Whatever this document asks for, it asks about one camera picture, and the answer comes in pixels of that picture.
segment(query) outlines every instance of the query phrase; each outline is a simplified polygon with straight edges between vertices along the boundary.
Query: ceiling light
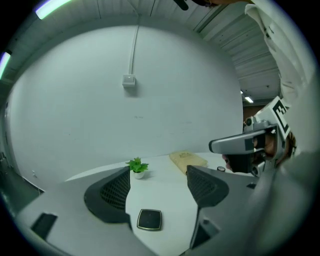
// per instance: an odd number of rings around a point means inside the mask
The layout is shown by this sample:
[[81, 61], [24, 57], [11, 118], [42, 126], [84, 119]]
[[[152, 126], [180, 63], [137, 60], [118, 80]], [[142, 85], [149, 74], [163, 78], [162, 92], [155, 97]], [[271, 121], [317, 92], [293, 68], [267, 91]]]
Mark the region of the ceiling light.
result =
[[8, 64], [8, 61], [10, 59], [10, 54], [7, 53], [7, 52], [4, 52], [2, 57], [1, 57], [1, 60], [0, 60], [0, 79], [2, 77], [2, 74], [4, 73], [5, 71], [5, 68], [6, 68], [6, 65]]
[[254, 103], [254, 101], [250, 97], [245, 97], [246, 101], [249, 103]]
[[70, 1], [71, 0], [48, 0], [41, 7], [39, 7], [35, 13], [38, 15], [39, 19], [42, 20], [55, 9], [58, 9], [60, 6]]

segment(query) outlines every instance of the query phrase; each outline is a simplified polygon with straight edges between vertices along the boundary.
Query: wall outlet box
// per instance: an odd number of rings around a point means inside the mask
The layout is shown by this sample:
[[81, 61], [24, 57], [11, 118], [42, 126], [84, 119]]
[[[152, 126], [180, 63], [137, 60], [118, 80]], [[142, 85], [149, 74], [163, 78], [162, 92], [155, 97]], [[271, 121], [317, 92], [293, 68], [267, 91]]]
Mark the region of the wall outlet box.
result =
[[122, 77], [122, 85], [124, 88], [132, 88], [136, 86], [136, 76], [134, 74], [124, 74]]

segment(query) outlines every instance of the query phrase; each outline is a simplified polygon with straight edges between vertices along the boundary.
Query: white wall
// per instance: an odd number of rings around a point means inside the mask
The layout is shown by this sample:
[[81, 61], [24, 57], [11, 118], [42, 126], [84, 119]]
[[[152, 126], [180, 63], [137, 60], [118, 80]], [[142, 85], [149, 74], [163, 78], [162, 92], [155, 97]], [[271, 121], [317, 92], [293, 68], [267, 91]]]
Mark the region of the white wall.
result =
[[207, 152], [210, 140], [242, 132], [231, 59], [180, 25], [141, 19], [133, 66], [137, 89], [124, 90], [135, 29], [113, 26], [77, 35], [18, 79], [10, 131], [26, 179], [46, 190], [137, 156]]

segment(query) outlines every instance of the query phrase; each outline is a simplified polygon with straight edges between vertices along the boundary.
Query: sleeve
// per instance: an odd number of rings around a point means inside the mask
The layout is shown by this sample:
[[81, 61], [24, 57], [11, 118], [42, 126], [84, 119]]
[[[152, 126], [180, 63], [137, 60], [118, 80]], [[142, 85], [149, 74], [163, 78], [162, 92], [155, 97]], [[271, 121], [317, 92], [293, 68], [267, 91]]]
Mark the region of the sleeve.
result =
[[275, 3], [252, 0], [245, 13], [264, 34], [264, 41], [279, 68], [284, 101], [290, 106], [310, 83], [316, 72], [315, 59], [308, 43], [290, 17]]

